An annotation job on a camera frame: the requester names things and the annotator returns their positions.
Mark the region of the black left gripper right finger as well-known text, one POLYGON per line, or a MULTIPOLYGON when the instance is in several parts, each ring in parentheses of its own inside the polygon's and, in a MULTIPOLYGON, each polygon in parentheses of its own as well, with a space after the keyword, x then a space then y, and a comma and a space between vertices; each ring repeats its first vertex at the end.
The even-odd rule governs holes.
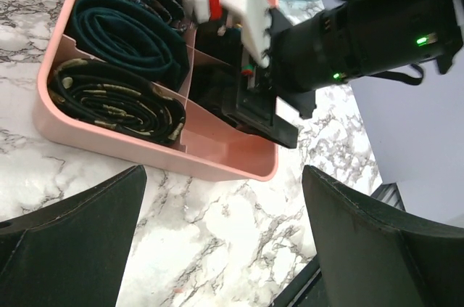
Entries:
POLYGON ((463 229, 364 195, 315 166, 304 200, 330 306, 462 306, 463 229))

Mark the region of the pink divided organizer tray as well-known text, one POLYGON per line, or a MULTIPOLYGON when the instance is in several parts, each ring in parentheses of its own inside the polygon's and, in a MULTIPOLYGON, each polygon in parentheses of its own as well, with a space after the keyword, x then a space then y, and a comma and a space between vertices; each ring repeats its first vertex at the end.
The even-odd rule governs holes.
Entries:
POLYGON ((118 157, 138 164, 207 181, 255 179, 268 181, 278 168, 278 147, 261 137, 229 126, 189 99, 192 75, 178 91, 164 86, 164 95, 186 108, 186 124, 172 147, 163 147, 105 128, 79 122, 61 112, 49 97, 47 84, 54 66, 73 58, 92 58, 65 35, 65 27, 76 0, 65 0, 37 75, 37 97, 33 123, 46 139, 118 157))

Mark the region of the dark floral patterned necktie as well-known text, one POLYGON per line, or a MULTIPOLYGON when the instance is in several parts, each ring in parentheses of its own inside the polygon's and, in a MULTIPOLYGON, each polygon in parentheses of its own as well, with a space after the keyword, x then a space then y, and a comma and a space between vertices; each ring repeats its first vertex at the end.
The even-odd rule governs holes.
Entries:
POLYGON ((241 30, 201 25, 196 32, 195 60, 189 99, 214 114, 221 113, 224 93, 235 86, 241 55, 241 30))

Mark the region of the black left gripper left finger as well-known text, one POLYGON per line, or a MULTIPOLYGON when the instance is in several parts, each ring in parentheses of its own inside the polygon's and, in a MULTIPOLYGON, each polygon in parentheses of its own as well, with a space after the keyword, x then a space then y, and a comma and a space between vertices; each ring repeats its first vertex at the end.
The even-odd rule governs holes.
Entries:
POLYGON ((2 306, 115 306, 146 187, 135 165, 1 222, 2 306))

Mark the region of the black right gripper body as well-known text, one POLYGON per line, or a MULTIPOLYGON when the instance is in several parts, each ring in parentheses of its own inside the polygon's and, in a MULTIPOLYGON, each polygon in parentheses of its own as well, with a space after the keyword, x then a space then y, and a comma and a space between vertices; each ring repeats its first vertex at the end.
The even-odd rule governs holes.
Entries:
POLYGON ((293 149, 298 130, 276 115, 282 98, 308 119, 315 91, 362 77, 417 86, 422 64, 440 74, 463 47, 453 0, 340 0, 297 25, 276 9, 256 29, 264 64, 244 52, 236 83, 223 92, 220 111, 236 129, 293 149))

